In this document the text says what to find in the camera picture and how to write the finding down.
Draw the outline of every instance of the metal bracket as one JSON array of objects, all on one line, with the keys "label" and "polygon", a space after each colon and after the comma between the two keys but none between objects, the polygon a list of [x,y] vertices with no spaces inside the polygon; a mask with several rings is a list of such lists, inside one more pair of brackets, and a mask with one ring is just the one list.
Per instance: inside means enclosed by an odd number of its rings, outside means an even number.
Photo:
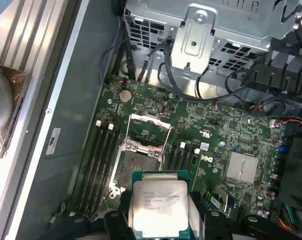
[{"label": "metal bracket", "polygon": [[215,13],[190,7],[185,26],[178,28],[172,50],[172,66],[202,74],[213,51],[211,35]]},{"label": "metal bracket", "polygon": [[171,124],[164,123],[164,122],[162,122],[160,119],[153,118],[153,117],[146,116],[146,115],[145,115],[145,116],[140,116],[140,115],[133,114],[133,113],[130,114],[129,121],[128,121],[128,123],[127,123],[126,136],[125,136],[125,145],[124,145],[124,147],[125,147],[126,150],[132,150],[131,147],[130,147],[129,149],[127,148],[127,146],[128,146],[128,134],[129,134],[129,128],[130,128],[131,119],[132,119],[132,120],[135,119],[135,120],[143,121],[143,122],[146,122],[146,123],[147,123],[147,122],[152,122],[152,123],[154,123],[155,125],[157,125],[157,126],[159,126],[159,127],[168,129],[167,136],[166,136],[165,142],[164,142],[164,146],[163,146],[162,149],[161,149],[161,154],[163,154],[164,149],[165,149],[165,146],[166,146],[166,143],[167,143],[167,140],[168,140],[168,138],[169,138],[169,136],[170,136],[170,133],[171,133],[171,129],[172,129]]}]

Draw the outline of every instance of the white sticker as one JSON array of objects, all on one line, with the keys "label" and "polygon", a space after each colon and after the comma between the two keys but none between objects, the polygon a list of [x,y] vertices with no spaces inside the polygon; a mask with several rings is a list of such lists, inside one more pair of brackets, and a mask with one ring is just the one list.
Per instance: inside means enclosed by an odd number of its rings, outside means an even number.
[{"label": "white sticker", "polygon": [[203,142],[200,145],[200,149],[204,150],[204,151],[208,151],[209,150],[209,146],[210,146],[210,144]]},{"label": "white sticker", "polygon": [[60,128],[54,128],[51,138],[50,138],[50,142],[49,145],[47,147],[47,151],[46,151],[46,155],[52,155],[55,152],[55,148],[56,148],[56,144],[57,144],[57,140],[59,139],[59,135],[60,135],[61,129]]},{"label": "white sticker", "polygon": [[220,209],[221,207],[221,203],[216,200],[214,197],[211,197],[211,203],[213,203],[213,205],[217,208],[217,209]]},{"label": "white sticker", "polygon": [[213,162],[213,158],[212,158],[212,157],[210,158],[210,157],[208,157],[208,156],[202,156],[202,157],[201,157],[201,160],[208,161],[209,163],[210,163],[210,162],[211,162],[211,163]]},{"label": "white sticker", "polygon": [[210,138],[211,137],[211,134],[210,133],[208,133],[208,132],[203,132],[203,137],[205,137],[205,138]]}]

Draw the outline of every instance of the black cable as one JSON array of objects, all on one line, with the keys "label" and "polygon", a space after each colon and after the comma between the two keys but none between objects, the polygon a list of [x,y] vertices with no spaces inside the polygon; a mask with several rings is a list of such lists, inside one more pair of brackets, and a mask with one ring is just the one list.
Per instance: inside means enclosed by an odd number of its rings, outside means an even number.
[{"label": "black cable", "polygon": [[180,97],[184,98],[185,100],[189,101],[189,102],[192,102],[192,103],[208,103],[208,102],[214,102],[214,101],[219,101],[221,99],[225,99],[225,98],[228,98],[230,96],[233,96],[241,91],[243,91],[244,89],[246,89],[246,87],[241,87],[240,89],[237,89],[235,90],[234,92],[232,93],[229,93],[229,94],[226,94],[226,95],[223,95],[223,96],[218,96],[218,97],[215,97],[215,98],[209,98],[209,99],[199,99],[197,97],[194,97],[194,96],[189,96],[189,95],[186,95],[184,94],[178,87],[178,85],[176,84],[175,80],[174,80],[174,77],[172,75],[172,72],[171,72],[171,56],[170,56],[170,45],[167,44],[165,47],[164,47],[164,63],[165,63],[165,69],[166,69],[166,73],[168,75],[168,78],[169,78],[169,81],[170,83],[172,84],[174,90],[180,95]]},{"label": "black cable", "polygon": [[100,73],[100,79],[101,79],[101,81],[102,81],[102,84],[103,84],[103,86],[106,87],[106,88],[109,88],[110,86],[109,86],[108,84],[105,83],[105,76],[103,76],[102,67],[103,67],[104,58],[105,58],[106,54],[107,54],[110,50],[112,50],[112,49],[118,47],[118,46],[121,45],[122,43],[126,42],[128,39],[129,39],[129,37],[126,37],[126,38],[124,38],[123,40],[121,40],[120,42],[117,42],[115,45],[111,46],[109,49],[107,49],[107,50],[102,54],[102,57],[101,57],[101,60],[100,60],[100,69],[99,69],[99,73]]},{"label": "black cable", "polygon": [[204,74],[207,73],[208,69],[209,69],[209,66],[207,66],[207,68],[203,71],[203,73],[195,81],[195,92],[200,99],[202,98],[201,93],[200,93],[200,81],[201,81],[201,78],[204,76]]},{"label": "black cable", "polygon": [[282,115],[286,109],[286,105],[284,102],[278,100],[275,97],[270,97],[267,100],[264,100],[263,102],[260,103],[260,106],[264,110],[264,108],[268,105],[271,105],[271,109],[267,112],[268,114],[276,114],[276,115]]},{"label": "black cable", "polygon": [[125,55],[126,55],[126,62],[127,62],[128,77],[129,77],[129,79],[135,81],[136,80],[135,64],[134,64],[134,59],[133,59],[133,55],[132,55],[132,49],[131,49],[130,41],[127,41],[126,44],[125,44]]},{"label": "black cable", "polygon": [[246,91],[246,93],[245,93],[245,95],[244,95],[244,97],[243,97],[243,102],[242,102],[242,109],[243,109],[243,111],[246,113],[246,114],[248,114],[249,116],[251,116],[251,117],[261,117],[261,118],[273,118],[273,119],[282,119],[282,118],[292,118],[292,119],[297,119],[297,120],[300,120],[300,121],[302,121],[302,118],[300,118],[300,117],[298,117],[298,116],[289,116],[289,115],[253,115],[252,113],[250,113],[249,111],[247,111],[247,108],[246,108],[246,98],[247,98],[247,96],[248,96],[248,94],[249,94],[249,92],[250,92],[250,90],[251,89],[248,89],[247,91]]},{"label": "black cable", "polygon": [[281,93],[277,93],[275,90],[270,89],[270,93],[272,96],[274,96],[275,98],[277,98],[280,101],[283,101],[284,103],[294,106],[296,108],[301,108],[302,109],[302,102],[297,102],[297,101],[293,101],[288,99],[287,97],[283,96]]},{"label": "black cable", "polygon": [[[224,81],[224,87],[225,87],[225,89],[226,89],[226,91],[227,91],[228,93],[233,92],[233,91],[230,89],[229,84],[228,84],[229,78],[230,78],[233,74],[243,73],[243,72],[244,72],[244,73],[245,73],[245,72],[246,72],[246,73],[249,73],[250,71],[249,71],[249,70],[245,70],[245,69],[239,69],[239,70],[236,70],[236,71],[230,73],[230,74],[226,77],[226,79],[225,79],[225,81]],[[237,99],[239,99],[240,103],[243,102],[242,98],[241,98],[239,95],[234,95],[234,97],[236,97]]]},{"label": "black cable", "polygon": [[[150,58],[155,52],[161,50],[161,49],[165,46],[167,40],[168,40],[168,37],[167,37],[161,44],[159,44],[156,48],[152,49],[152,50],[146,55],[146,57],[147,57],[147,58]],[[145,72],[146,72],[146,70],[147,70],[147,66],[149,65],[149,61],[150,61],[149,59],[145,59],[144,64],[143,64],[143,67],[142,67],[142,70],[141,70],[139,76],[137,77],[137,81],[138,81],[138,82],[140,82],[140,81],[143,79],[144,74],[145,74]]]},{"label": "black cable", "polygon": [[164,88],[165,88],[167,91],[169,91],[169,92],[175,94],[175,91],[172,89],[172,87],[170,87],[170,86],[164,84],[164,82],[161,80],[160,75],[161,75],[161,71],[162,71],[163,65],[164,65],[164,63],[161,63],[160,66],[159,66],[159,69],[158,69],[158,71],[157,71],[157,80],[159,81],[159,83],[160,83],[161,85],[164,86]]}]

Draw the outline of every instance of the label sticker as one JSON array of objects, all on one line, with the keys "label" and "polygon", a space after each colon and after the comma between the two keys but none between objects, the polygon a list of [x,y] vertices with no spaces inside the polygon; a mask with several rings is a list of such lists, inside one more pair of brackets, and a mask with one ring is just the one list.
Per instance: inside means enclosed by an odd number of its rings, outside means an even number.
[{"label": "label sticker", "polygon": [[203,142],[203,143],[201,143],[200,149],[204,150],[204,151],[208,151],[209,146],[210,146],[210,144]]},{"label": "label sticker", "polygon": [[217,209],[220,209],[221,203],[216,200],[214,197],[211,197],[211,203],[213,203],[214,206],[216,206]]},{"label": "label sticker", "polygon": [[49,145],[47,147],[47,151],[46,151],[46,155],[52,155],[55,152],[55,148],[56,148],[56,144],[57,141],[59,139],[59,135],[60,135],[61,129],[60,128],[54,128],[51,138],[50,138],[50,142]]}]

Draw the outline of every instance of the integrated circuit chip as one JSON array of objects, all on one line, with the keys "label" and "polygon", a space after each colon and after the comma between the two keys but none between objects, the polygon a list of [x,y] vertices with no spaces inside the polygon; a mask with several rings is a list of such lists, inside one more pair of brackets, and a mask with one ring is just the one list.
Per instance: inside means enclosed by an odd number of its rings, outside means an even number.
[{"label": "integrated circuit chip", "polygon": [[235,121],[231,121],[229,123],[229,129],[235,130],[236,126],[237,126],[237,122],[235,122]]},{"label": "integrated circuit chip", "polygon": [[245,193],[244,194],[244,198],[243,198],[243,200],[247,203],[250,203],[251,202],[251,200],[252,200],[252,194],[249,194],[249,193]]},{"label": "integrated circuit chip", "polygon": [[232,152],[228,161],[226,177],[242,182],[254,183],[258,159],[241,153]]},{"label": "integrated circuit chip", "polygon": [[195,114],[196,115],[202,116],[203,112],[204,112],[204,109],[201,108],[201,107],[200,108],[198,107],[198,108],[195,109]]},{"label": "integrated circuit chip", "polygon": [[155,169],[157,159],[136,152],[125,151],[123,167],[118,179],[119,186],[132,189],[133,171],[151,171]]}]

